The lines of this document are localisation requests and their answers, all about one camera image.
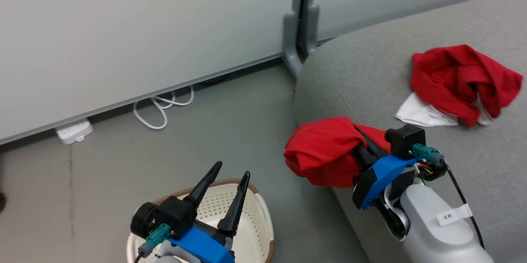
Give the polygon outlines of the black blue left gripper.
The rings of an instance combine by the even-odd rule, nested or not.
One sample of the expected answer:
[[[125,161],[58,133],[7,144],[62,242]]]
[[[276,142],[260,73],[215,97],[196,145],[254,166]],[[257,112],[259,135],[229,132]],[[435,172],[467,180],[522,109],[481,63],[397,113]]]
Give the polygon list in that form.
[[[144,203],[134,212],[130,229],[143,239],[132,261],[153,255],[158,263],[234,263],[233,240],[238,231],[251,174],[241,178],[236,195],[216,227],[197,219],[198,208],[209,186],[216,181],[222,161],[216,162],[183,199],[170,196],[159,205]]]

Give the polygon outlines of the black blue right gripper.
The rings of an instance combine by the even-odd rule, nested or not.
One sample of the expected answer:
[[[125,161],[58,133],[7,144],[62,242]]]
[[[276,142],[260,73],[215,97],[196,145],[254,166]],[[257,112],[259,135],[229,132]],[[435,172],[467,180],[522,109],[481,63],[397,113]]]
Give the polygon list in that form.
[[[426,145],[425,130],[417,126],[389,129],[385,139],[390,143],[387,152],[370,138],[357,124],[354,128],[366,144],[358,144],[354,158],[359,173],[354,177],[352,200],[357,209],[365,210],[374,205],[375,199],[407,168],[417,166],[424,173],[418,177],[432,181],[447,172],[446,160],[439,151]]]

